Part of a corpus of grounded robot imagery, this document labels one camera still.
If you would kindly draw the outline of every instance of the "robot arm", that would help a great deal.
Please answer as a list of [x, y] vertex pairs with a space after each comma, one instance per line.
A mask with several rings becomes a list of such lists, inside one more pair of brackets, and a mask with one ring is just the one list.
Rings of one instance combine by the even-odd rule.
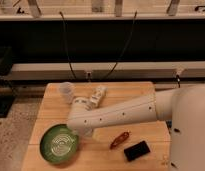
[[116, 105], [87, 111], [75, 100], [67, 125], [79, 135], [87, 135], [94, 128], [131, 123], [171, 120], [172, 96], [178, 90], [163, 91], [135, 98]]
[[67, 120], [80, 135], [98, 127], [172, 120], [169, 171], [205, 171], [205, 85], [156, 92], [93, 111], [81, 106], [73, 103]]

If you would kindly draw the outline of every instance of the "black cable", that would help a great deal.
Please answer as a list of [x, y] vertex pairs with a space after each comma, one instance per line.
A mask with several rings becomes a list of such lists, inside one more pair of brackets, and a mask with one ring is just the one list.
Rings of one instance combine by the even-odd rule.
[[11, 89], [13, 96], [17, 97], [18, 96], [18, 91], [15, 85], [9, 81], [9, 80], [4, 80], [4, 83], [8, 85], [8, 87]]
[[177, 74], [176, 75], [176, 80], [177, 80], [177, 83], [178, 83], [178, 88], [180, 88], [181, 87], [181, 80], [180, 80], [180, 76]]
[[113, 73], [113, 71], [117, 67], [119, 61], [122, 59], [123, 55], [125, 54], [125, 51], [127, 50], [128, 46], [129, 46], [129, 44], [131, 42], [131, 38], [132, 38], [132, 35], [133, 35], [133, 32], [134, 32], [134, 25], [135, 25], [136, 17], [137, 17], [137, 11], [134, 13], [134, 18], [133, 18], [133, 23], [132, 23], [132, 26], [131, 26], [131, 30], [130, 30], [128, 39], [125, 42], [125, 45], [124, 45], [124, 47], [122, 49], [122, 52], [120, 53], [120, 56], [117, 58], [113, 68], [104, 77], [102, 77], [102, 80], [108, 78], [109, 75], [111, 75]]
[[14, 3], [13, 7], [15, 7], [17, 4], [19, 4], [21, 0], [18, 0], [17, 2]]
[[65, 46], [65, 53], [66, 53], [66, 56], [68, 58], [68, 63], [69, 63], [69, 67], [71, 69], [71, 73], [72, 75], [74, 76], [74, 79], [77, 79], [76, 77], [76, 74], [72, 68], [72, 65], [71, 65], [71, 60], [70, 60], [70, 57], [69, 57], [69, 51], [68, 51], [68, 41], [67, 41], [67, 28], [66, 28], [66, 23], [65, 23], [65, 18], [64, 18], [64, 15], [63, 13], [60, 11], [59, 14], [61, 15], [62, 17], [62, 20], [63, 20], [63, 41], [64, 41], [64, 46]]

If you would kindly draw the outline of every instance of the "green ceramic bowl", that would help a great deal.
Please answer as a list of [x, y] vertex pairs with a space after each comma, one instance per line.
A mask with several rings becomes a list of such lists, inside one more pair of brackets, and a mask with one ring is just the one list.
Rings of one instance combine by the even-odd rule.
[[77, 151], [78, 142], [79, 137], [66, 124], [55, 125], [43, 135], [40, 153], [46, 161], [60, 164], [72, 158]]

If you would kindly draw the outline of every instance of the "wooden table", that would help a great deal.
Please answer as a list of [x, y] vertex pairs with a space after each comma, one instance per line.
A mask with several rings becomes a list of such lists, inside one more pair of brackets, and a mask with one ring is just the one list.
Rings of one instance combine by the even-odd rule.
[[[107, 86], [100, 107], [154, 92], [150, 82], [75, 83], [75, 96], [89, 97], [97, 85]], [[73, 159], [61, 165], [51, 165], [40, 155], [40, 139], [51, 126], [65, 123], [70, 106], [59, 94], [59, 84], [48, 84], [23, 162], [23, 171], [166, 171], [170, 136], [164, 122], [142, 123], [98, 128], [92, 138], [81, 138]], [[117, 149], [109, 150], [113, 139], [124, 131], [130, 138]], [[145, 140], [151, 153], [127, 162], [123, 149]]]

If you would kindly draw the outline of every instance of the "white cup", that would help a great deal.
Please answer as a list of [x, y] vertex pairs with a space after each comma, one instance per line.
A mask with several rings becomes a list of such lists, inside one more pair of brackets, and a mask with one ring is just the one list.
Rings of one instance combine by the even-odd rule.
[[65, 99], [65, 102], [70, 104], [72, 103], [74, 99], [74, 84], [70, 82], [63, 82], [60, 83], [58, 87], [58, 91], [62, 95], [62, 97]]

